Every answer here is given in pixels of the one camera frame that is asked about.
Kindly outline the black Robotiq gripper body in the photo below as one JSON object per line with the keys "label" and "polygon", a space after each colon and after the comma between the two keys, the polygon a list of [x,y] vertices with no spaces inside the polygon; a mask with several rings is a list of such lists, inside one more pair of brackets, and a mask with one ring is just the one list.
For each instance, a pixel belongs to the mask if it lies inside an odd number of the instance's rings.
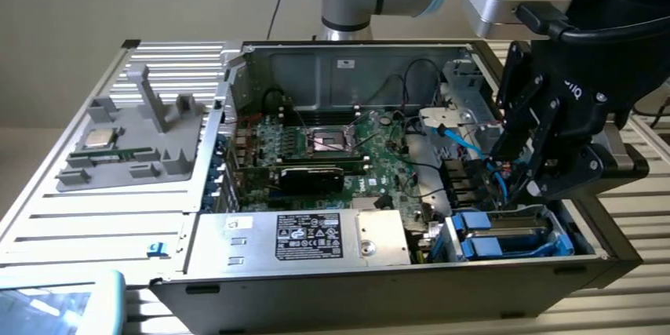
{"label": "black Robotiq gripper body", "polygon": [[668,0],[571,0],[560,11],[527,4],[531,44],[560,101],[556,138],[584,140],[608,115],[624,123],[633,103],[668,77]]}

